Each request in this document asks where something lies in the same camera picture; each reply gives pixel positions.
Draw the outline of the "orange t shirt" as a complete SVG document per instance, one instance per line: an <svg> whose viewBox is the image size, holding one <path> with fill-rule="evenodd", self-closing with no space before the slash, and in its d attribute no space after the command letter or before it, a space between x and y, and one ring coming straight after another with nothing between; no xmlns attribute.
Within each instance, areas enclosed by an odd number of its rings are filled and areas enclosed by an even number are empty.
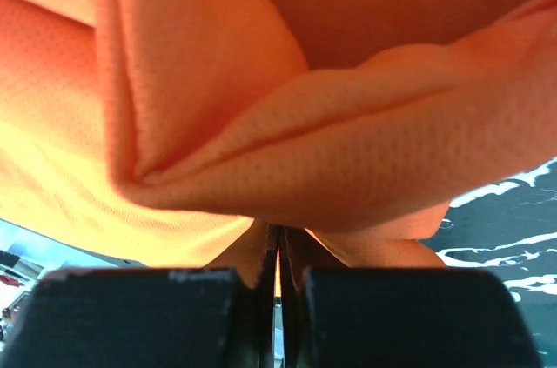
<svg viewBox="0 0 557 368"><path fill-rule="evenodd" d="M149 266L440 267L556 154L556 0L1 0L1 217Z"/></svg>

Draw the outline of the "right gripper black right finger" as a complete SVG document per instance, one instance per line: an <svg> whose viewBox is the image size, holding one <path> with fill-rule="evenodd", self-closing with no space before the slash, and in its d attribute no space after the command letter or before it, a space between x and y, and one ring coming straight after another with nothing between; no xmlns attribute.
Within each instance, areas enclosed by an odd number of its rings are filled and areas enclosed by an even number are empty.
<svg viewBox="0 0 557 368"><path fill-rule="evenodd" d="M539 367L511 294L474 269L312 265L278 230L287 367Z"/></svg>

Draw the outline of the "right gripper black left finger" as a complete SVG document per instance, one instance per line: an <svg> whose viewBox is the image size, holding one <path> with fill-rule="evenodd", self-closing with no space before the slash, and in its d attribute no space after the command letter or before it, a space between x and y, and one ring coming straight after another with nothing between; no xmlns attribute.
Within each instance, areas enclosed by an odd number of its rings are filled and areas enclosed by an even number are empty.
<svg viewBox="0 0 557 368"><path fill-rule="evenodd" d="M68 268L31 291L4 367L271 367L276 229L200 268Z"/></svg>

